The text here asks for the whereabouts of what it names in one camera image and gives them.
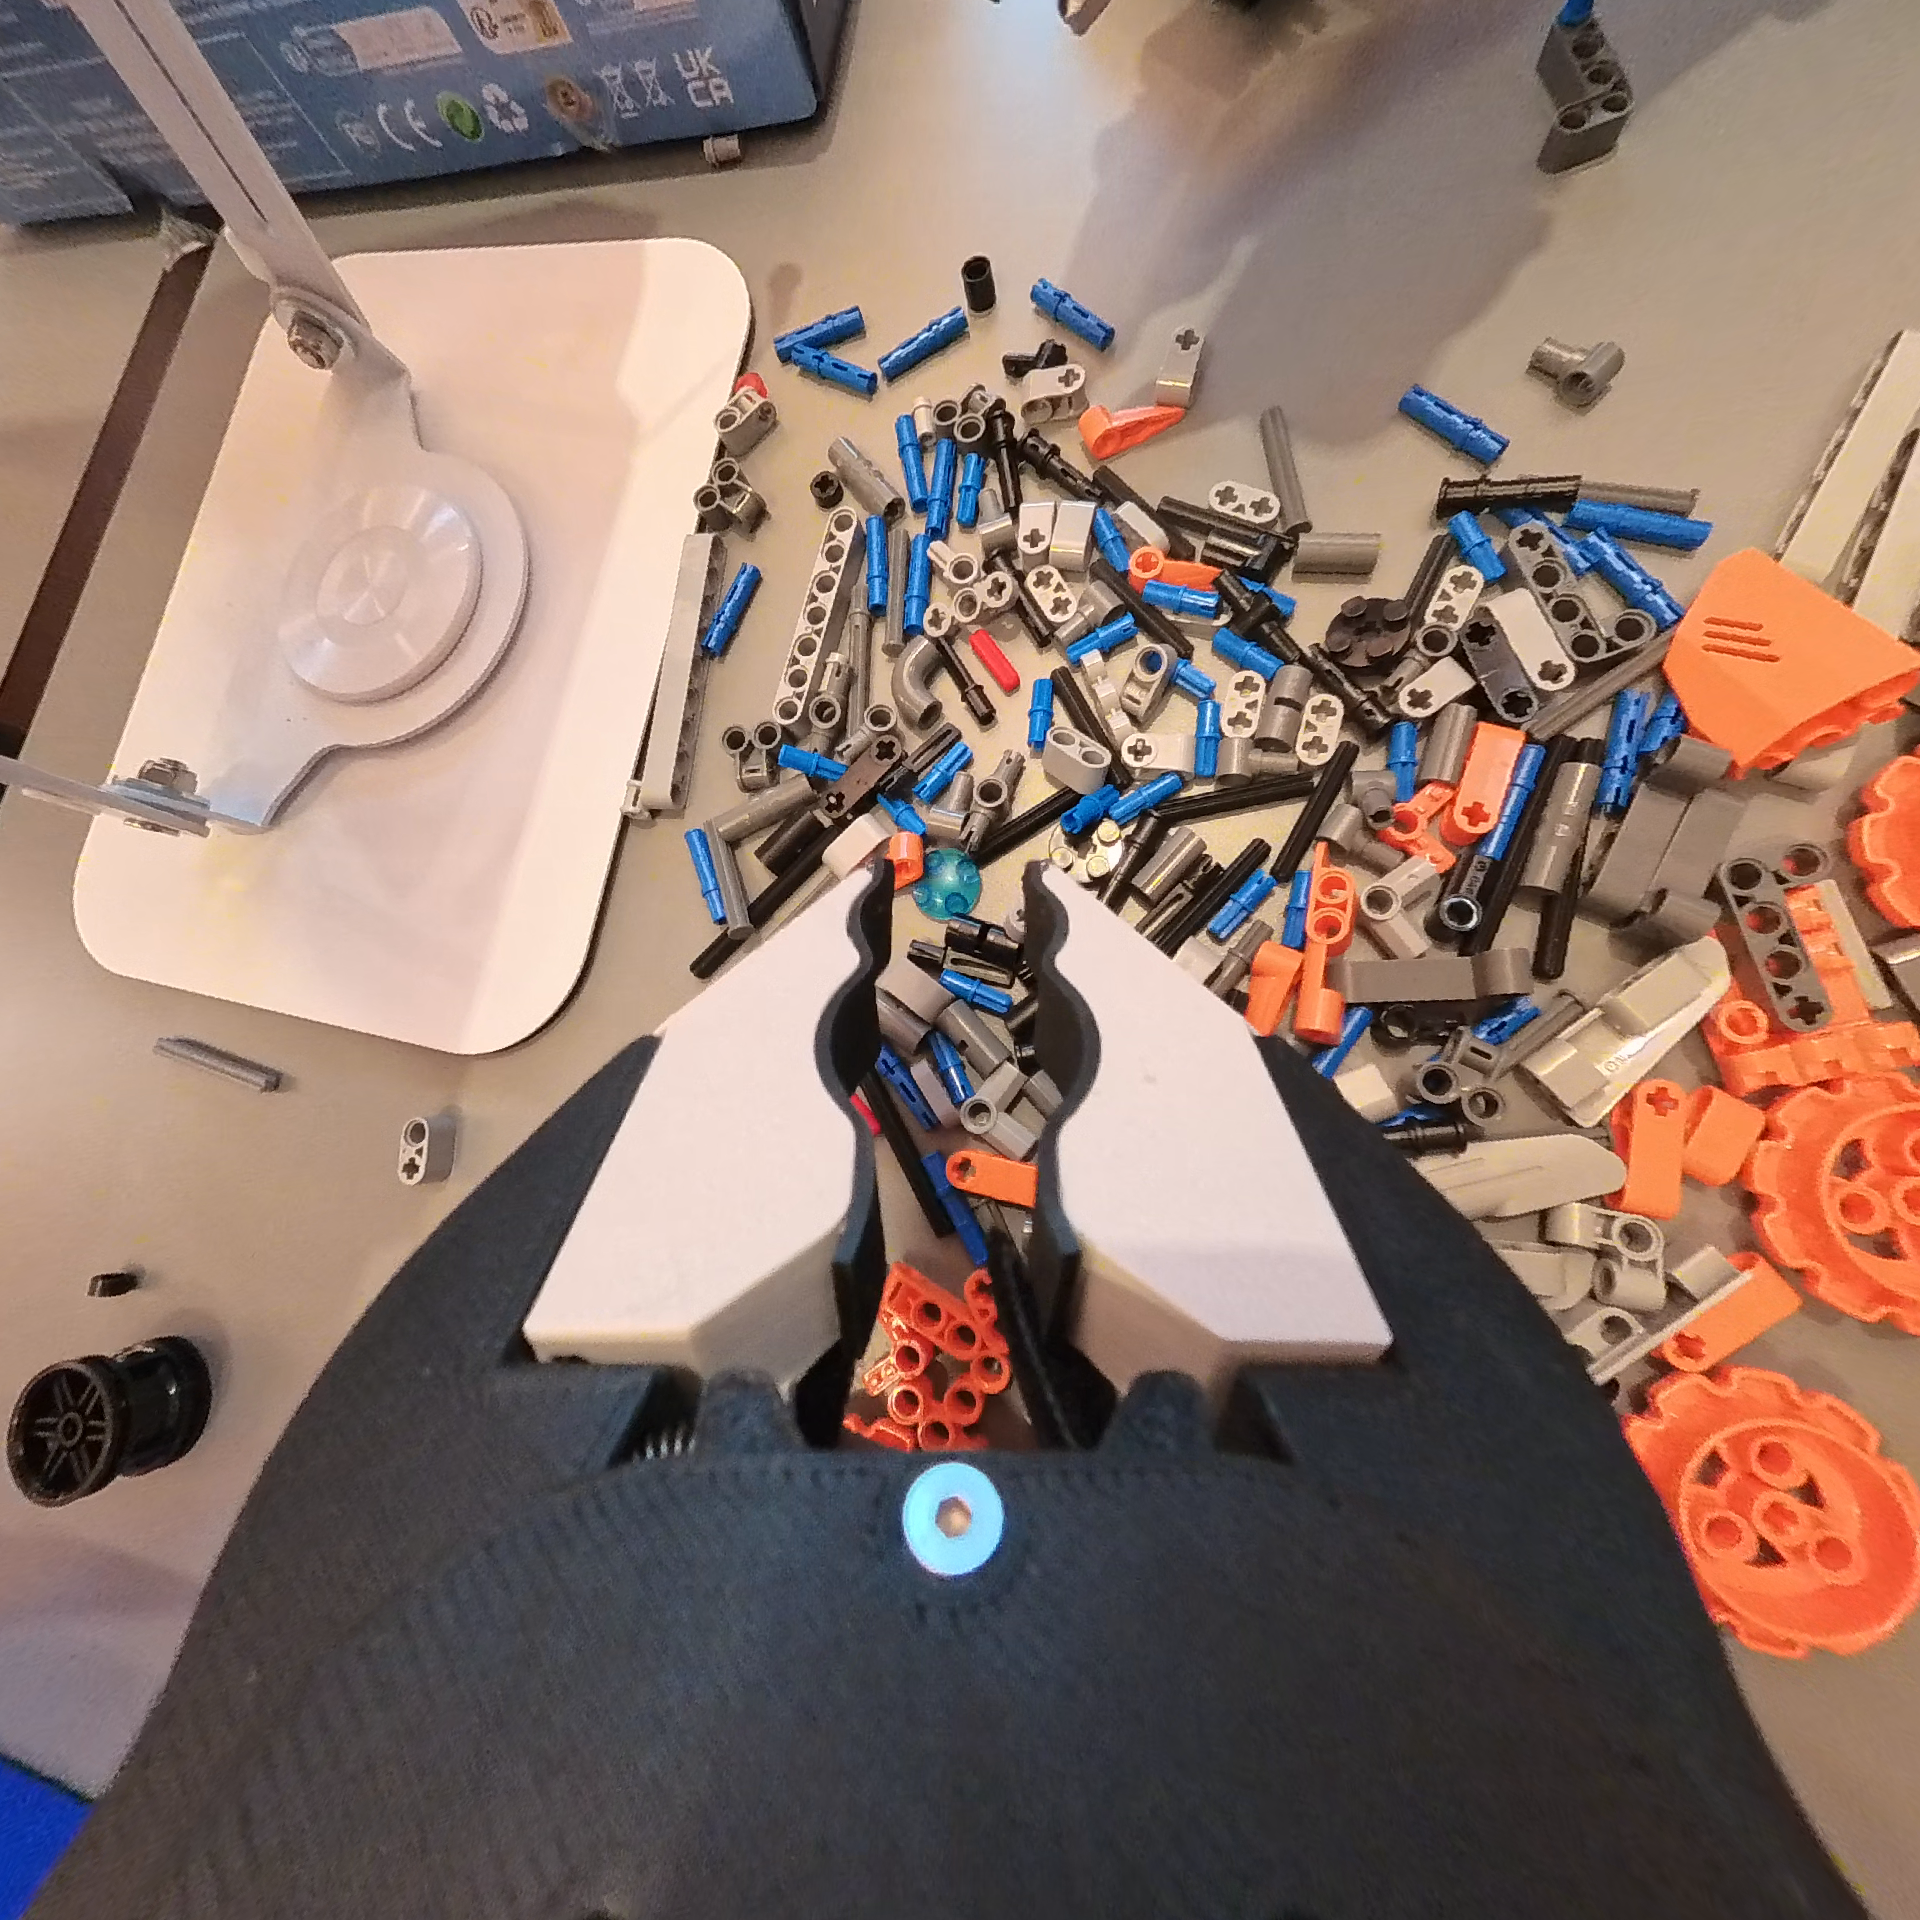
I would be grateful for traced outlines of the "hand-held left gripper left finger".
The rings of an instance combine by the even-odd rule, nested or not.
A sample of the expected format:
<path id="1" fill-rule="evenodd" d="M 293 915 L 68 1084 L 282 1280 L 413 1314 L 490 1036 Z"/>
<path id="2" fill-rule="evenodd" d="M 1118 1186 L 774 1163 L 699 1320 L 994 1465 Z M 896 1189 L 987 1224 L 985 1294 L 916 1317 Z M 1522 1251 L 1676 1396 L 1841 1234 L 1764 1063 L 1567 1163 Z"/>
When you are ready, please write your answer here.
<path id="1" fill-rule="evenodd" d="M 892 929 L 893 872 L 856 869 L 659 1023 L 523 1317 L 536 1360 L 850 1373 L 884 1256 L 848 1095 Z"/>

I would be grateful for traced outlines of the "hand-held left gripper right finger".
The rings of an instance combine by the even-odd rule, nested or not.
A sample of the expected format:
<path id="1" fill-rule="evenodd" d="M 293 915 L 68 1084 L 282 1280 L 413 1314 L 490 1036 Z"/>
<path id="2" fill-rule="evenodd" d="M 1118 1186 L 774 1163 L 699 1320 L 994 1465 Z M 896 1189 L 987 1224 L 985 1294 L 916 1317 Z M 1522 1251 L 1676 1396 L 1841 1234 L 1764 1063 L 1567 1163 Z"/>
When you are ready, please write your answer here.
<path id="1" fill-rule="evenodd" d="M 1262 1362 L 1367 1365 L 1389 1329 L 1252 1028 L 1048 864 L 1022 876 L 1039 1046 L 1061 1104 L 1039 1151 L 1030 1278 L 1126 1392 L 1206 1398 Z"/>

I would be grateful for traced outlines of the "pile of small building pieces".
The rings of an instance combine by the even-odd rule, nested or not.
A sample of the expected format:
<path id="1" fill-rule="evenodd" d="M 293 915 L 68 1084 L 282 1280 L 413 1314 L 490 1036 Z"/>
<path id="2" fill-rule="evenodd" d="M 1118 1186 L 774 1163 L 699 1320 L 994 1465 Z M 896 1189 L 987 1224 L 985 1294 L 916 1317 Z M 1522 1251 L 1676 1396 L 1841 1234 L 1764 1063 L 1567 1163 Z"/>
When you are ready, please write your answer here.
<path id="1" fill-rule="evenodd" d="M 1157 518 L 1185 522 L 1203 572 L 1169 546 L 1131 556 L 1103 541 L 1094 570 L 1123 594 L 1116 637 L 1157 637 L 1170 606 L 1213 617 L 1217 660 L 1236 694 L 1206 709 L 1185 758 L 1147 728 L 1134 677 L 1103 677 L 1109 631 L 1080 631 L 1076 660 L 1116 733 L 1054 733 L 1048 761 L 1089 749 L 1089 787 L 1058 792 L 1030 819 L 1055 828 L 1054 869 L 1227 1004 L 1265 1046 L 1290 1036 L 1332 1063 L 1361 1028 L 1386 1041 L 1386 1015 L 1407 1039 L 1435 1039 L 1404 1084 L 1414 1104 L 1453 1105 L 1483 1095 L 1485 1137 L 1583 1131 L 1645 1073 L 1694 1087 L 1716 1080 L 1698 1030 L 1719 994 L 1700 961 L 1680 987 L 1684 1010 L 1638 1001 L 1622 1024 L 1653 1024 L 1653 1063 L 1591 1068 L 1634 1045 L 1606 1039 L 1558 1080 L 1535 1087 L 1494 1066 L 1495 1018 L 1516 1001 L 1574 996 L 1596 1005 L 1669 947 L 1711 934 L 1732 975 L 1790 1036 L 1827 1023 L 1827 994 L 1796 987 L 1801 947 L 1790 933 L 1740 925 L 1723 864 L 1772 867 L 1791 884 L 1823 879 L 1783 838 L 1746 840 L 1746 800 L 1762 776 L 1785 778 L 1804 750 L 1771 772 L 1732 770 L 1723 749 L 1690 733 L 1665 658 L 1684 606 L 1635 557 L 1638 546 L 1693 550 L 1711 526 L 1694 495 L 1600 483 L 1591 472 L 1524 472 L 1509 437 L 1429 384 L 1398 394 L 1398 414 L 1468 463 L 1429 508 L 1434 546 L 1404 600 L 1347 600 L 1317 644 L 1288 631 L 1288 604 L 1252 575 L 1252 536 L 1278 532 L 1295 575 L 1365 572 L 1375 546 L 1313 526 L 1295 486 L 1288 425 L 1259 417 L 1273 519 L 1252 519 L 1252 491 L 1215 489 L 1209 508 L 1165 497 Z M 871 1337 L 853 1360 L 853 1389 L 884 1405 L 848 1426 L 892 1448 L 968 1448 L 985 1396 L 1020 1365 L 1058 1345 L 1030 1278 L 1039 1151 L 1061 1091 L 1039 1046 L 1039 972 L 1025 920 L 1007 929 L 965 915 L 947 925 L 947 972 L 912 947 L 875 975 L 882 1087 L 919 1101 L 896 1076 L 902 1045 L 961 1045 L 974 1079 L 955 1076 L 947 1120 L 968 1137 L 951 1166 L 932 1163 L 938 1201 L 974 1254 L 964 1296 L 911 1265 L 882 1274 Z"/>

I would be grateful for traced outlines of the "blue storage bin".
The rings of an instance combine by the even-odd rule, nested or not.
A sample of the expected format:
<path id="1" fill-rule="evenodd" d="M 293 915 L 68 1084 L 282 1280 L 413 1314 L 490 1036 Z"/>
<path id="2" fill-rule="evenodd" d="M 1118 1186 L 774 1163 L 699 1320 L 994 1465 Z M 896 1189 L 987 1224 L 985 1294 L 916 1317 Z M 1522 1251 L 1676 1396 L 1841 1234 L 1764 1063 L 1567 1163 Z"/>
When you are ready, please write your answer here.
<path id="1" fill-rule="evenodd" d="M 4 1916 L 25 1916 L 93 1802 L 4 1758 Z"/>

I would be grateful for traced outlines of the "dark grey short beam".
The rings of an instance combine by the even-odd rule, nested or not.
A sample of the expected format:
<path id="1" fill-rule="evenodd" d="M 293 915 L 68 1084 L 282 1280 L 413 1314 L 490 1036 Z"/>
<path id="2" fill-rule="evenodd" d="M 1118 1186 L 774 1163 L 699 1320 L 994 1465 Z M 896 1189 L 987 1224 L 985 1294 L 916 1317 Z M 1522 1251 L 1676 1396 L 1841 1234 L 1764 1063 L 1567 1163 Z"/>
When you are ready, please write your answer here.
<path id="1" fill-rule="evenodd" d="M 1600 11 L 1583 28 L 1561 32 L 1554 17 L 1535 55 L 1551 122 L 1535 153 L 1543 174 L 1567 174 L 1609 154 L 1634 115 L 1634 85 Z"/>

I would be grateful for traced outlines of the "white book stand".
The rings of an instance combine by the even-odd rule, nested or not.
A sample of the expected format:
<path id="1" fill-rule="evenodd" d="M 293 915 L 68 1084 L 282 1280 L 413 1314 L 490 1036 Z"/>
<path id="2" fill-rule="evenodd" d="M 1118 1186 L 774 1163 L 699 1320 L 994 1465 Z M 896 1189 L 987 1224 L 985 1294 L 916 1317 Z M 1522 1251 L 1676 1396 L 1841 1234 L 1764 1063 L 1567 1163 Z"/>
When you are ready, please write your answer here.
<path id="1" fill-rule="evenodd" d="M 272 320 L 74 876 L 112 972 L 495 1052 L 581 972 L 625 781 L 674 784 L 690 491 L 750 329 L 690 238 L 335 266 L 168 3 L 71 11 Z"/>

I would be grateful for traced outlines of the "long grey holed beam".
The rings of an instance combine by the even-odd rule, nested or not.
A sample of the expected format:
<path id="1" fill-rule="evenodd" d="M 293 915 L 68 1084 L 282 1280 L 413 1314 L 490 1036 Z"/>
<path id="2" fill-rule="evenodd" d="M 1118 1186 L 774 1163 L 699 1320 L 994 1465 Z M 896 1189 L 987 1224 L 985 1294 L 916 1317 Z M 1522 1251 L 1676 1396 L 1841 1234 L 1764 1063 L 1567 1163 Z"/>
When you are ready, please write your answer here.
<path id="1" fill-rule="evenodd" d="M 652 823 L 685 809 L 690 753 L 704 713 L 708 653 L 702 637 L 716 600 L 726 546 L 720 532 L 685 536 L 659 649 L 659 670 L 623 815 Z"/>

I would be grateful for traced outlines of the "small black wheel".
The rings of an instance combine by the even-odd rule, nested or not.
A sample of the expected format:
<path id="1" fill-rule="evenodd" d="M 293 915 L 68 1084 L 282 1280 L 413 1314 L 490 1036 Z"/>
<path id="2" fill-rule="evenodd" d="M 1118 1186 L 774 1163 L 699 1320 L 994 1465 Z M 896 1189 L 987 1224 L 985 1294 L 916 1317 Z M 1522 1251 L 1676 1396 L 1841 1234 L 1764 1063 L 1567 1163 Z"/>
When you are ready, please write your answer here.
<path id="1" fill-rule="evenodd" d="M 155 1337 L 116 1357 L 76 1357 L 34 1373 L 15 1396 L 5 1463 L 34 1504 L 68 1504 L 183 1459 L 210 1411 L 210 1372 L 187 1337 Z"/>

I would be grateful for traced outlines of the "group of orange gear wheels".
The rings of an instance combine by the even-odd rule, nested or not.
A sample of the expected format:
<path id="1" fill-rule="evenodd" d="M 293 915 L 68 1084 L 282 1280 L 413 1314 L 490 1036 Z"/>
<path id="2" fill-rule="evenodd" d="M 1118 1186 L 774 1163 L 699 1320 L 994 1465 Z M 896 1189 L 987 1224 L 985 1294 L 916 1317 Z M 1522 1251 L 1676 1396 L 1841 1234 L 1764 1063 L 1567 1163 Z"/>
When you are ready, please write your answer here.
<path id="1" fill-rule="evenodd" d="M 1326 1079 L 1462 1215 L 1533 1219 L 1533 1241 L 1495 1241 L 1495 1256 L 1619 1407 L 1709 1617 L 1779 1658 L 1860 1651 L 1916 1607 L 1916 1479 L 1851 1405 L 1732 1362 L 1801 1303 L 1775 1258 L 1834 1306 L 1855 1280 L 1916 1306 L 1916 1028 L 1866 1015 L 1844 986 L 1841 903 L 1823 879 L 1791 884 L 1796 858 L 1737 858 L 1719 879 L 1746 933 L 1801 940 L 1768 961 L 1798 961 L 1796 987 L 1823 986 L 1827 1023 L 1790 1036 L 1716 934 L 1596 1005 L 1516 1001 L 1495 1018 L 1494 1066 L 1545 1095 L 1606 1039 L 1634 1050 L 1596 1073 L 1641 1068 L 1656 1030 L 1622 1015 L 1638 1001 L 1680 1014 L 1668 987 L 1700 961 L 1719 986 L 1698 1018 L 1716 1080 L 1645 1073 L 1583 1131 L 1485 1137 L 1490 1080 L 1389 1112 L 1379 1068 Z"/>

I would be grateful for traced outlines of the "orange curved panel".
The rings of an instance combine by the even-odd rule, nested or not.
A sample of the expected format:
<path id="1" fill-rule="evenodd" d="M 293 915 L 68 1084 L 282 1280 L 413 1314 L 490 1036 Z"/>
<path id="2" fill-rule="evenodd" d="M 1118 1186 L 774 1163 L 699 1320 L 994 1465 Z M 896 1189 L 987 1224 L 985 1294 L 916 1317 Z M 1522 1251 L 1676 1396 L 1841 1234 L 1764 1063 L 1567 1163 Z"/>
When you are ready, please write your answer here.
<path id="1" fill-rule="evenodd" d="M 1665 680 L 1690 733 L 1746 776 L 1896 717 L 1916 682 L 1916 650 L 1741 548 L 1714 563 L 1676 622 Z"/>

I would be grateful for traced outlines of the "long light grey beam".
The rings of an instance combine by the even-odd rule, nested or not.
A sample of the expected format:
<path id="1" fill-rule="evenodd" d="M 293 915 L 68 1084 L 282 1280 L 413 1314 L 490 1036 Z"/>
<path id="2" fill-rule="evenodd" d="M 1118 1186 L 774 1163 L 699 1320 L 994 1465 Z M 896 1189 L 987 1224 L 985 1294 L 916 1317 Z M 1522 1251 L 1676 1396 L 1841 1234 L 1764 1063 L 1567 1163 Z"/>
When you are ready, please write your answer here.
<path id="1" fill-rule="evenodd" d="M 1916 326 L 1896 333 L 1860 376 L 1841 425 L 1812 468 L 1772 557 L 1816 588 L 1834 588 L 1870 497 L 1916 427 Z"/>
<path id="2" fill-rule="evenodd" d="M 1906 631 L 1916 606 L 1916 468 L 1898 491 L 1872 497 L 1834 594 L 1887 631 Z"/>

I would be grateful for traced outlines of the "blue robot kit box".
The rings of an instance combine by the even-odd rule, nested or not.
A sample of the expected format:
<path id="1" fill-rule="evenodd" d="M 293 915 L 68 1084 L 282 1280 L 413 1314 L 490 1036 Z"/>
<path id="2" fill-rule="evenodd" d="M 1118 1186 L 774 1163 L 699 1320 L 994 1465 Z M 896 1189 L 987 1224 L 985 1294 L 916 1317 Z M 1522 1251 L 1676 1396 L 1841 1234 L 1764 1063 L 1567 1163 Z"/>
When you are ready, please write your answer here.
<path id="1" fill-rule="evenodd" d="M 848 3 L 175 3 L 290 193 L 808 122 Z M 4 3 L 4 221 L 198 206 L 66 3 Z"/>

